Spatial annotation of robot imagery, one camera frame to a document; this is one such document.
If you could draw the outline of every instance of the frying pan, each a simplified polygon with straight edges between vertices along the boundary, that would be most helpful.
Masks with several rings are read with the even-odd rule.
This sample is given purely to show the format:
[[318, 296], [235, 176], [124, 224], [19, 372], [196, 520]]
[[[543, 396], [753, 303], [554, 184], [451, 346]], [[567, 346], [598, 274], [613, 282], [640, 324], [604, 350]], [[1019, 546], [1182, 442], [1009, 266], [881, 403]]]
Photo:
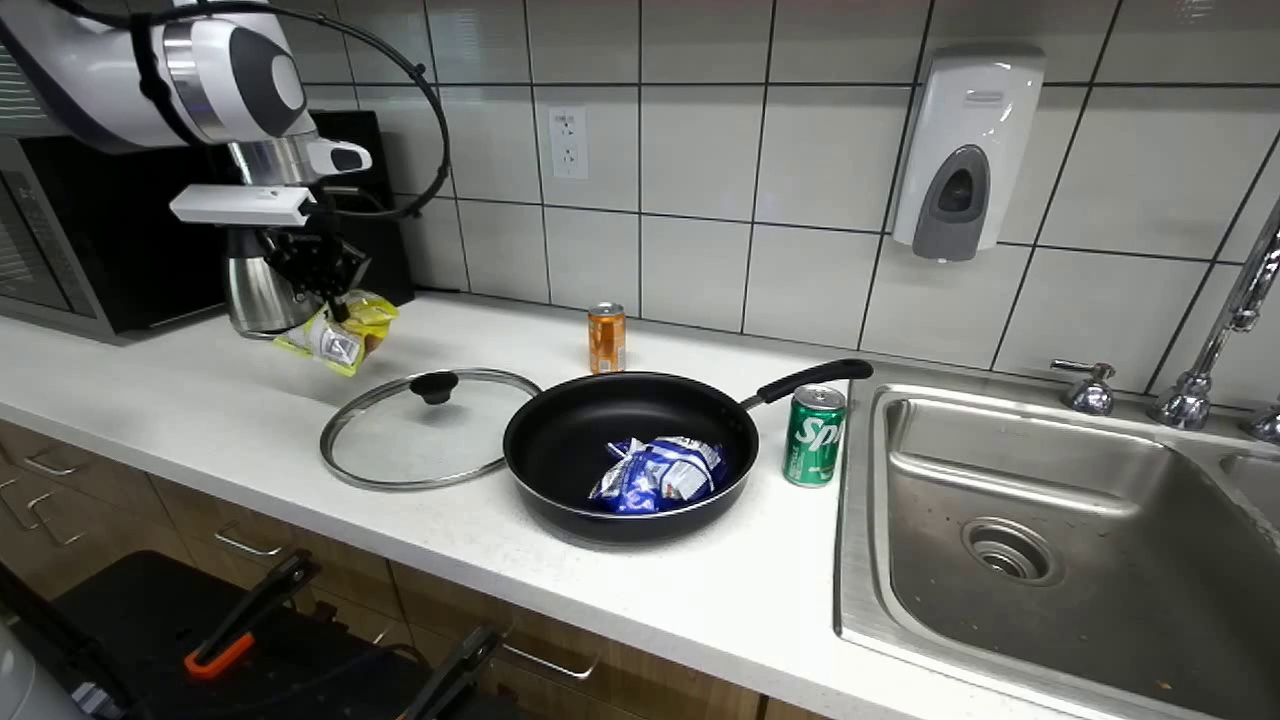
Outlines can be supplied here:
[[[748, 418], [755, 403], [794, 396], [804, 386], [864, 380], [872, 363], [831, 362], [755, 387], [734, 402], [712, 386], [667, 372], [581, 375], [531, 396], [504, 433], [504, 462], [518, 471], [524, 500], [559, 530], [628, 540], [681, 538], [727, 512], [755, 465], [760, 433]], [[663, 512], [592, 507], [589, 494], [617, 465], [610, 445], [656, 436], [692, 436], [725, 456], [725, 478], [712, 497]]]

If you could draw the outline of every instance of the frying pan handle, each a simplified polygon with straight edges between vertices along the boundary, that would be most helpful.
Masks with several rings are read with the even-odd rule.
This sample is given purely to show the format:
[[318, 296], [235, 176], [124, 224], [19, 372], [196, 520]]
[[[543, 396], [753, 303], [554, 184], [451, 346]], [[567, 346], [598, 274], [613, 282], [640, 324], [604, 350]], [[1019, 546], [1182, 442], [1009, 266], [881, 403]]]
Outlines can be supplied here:
[[748, 396], [745, 407], [784, 402], [804, 386], [870, 380], [870, 375], [872, 375], [872, 363], [845, 356], [845, 362], [816, 363], [816, 369], [804, 369], [804, 372], [794, 372], [784, 380], [771, 380], [771, 386], [755, 387], [755, 396]]

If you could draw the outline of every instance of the soda can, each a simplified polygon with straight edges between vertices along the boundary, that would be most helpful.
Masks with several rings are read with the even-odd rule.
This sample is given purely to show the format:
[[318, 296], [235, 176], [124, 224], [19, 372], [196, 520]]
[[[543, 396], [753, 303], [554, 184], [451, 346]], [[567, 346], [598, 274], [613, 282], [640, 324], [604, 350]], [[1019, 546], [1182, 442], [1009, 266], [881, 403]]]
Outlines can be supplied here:
[[836, 478], [845, 412], [850, 412], [850, 402], [845, 393], [831, 393], [831, 387], [802, 387], [794, 396], [787, 462], [784, 462], [784, 478], [794, 486], [819, 488]]

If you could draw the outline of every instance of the stainless steel sink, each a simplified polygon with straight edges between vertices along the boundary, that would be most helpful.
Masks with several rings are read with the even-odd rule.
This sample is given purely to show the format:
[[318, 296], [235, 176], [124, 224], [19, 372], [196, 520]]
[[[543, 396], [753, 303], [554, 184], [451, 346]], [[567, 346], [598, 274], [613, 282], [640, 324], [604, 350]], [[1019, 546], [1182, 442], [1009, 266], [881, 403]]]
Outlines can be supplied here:
[[1277, 462], [904, 386], [850, 442], [839, 638], [1082, 716], [1280, 716]]

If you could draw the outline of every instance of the small bottle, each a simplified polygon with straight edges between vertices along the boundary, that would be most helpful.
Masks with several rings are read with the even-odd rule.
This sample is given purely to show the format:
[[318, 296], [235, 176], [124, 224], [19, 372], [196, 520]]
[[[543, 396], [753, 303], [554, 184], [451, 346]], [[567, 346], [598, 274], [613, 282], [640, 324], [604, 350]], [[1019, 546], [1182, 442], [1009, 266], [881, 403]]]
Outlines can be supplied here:
[[589, 351], [592, 351], [592, 372], [620, 372], [626, 369], [626, 350], [628, 350], [628, 313], [613, 300], [599, 300], [589, 313]]

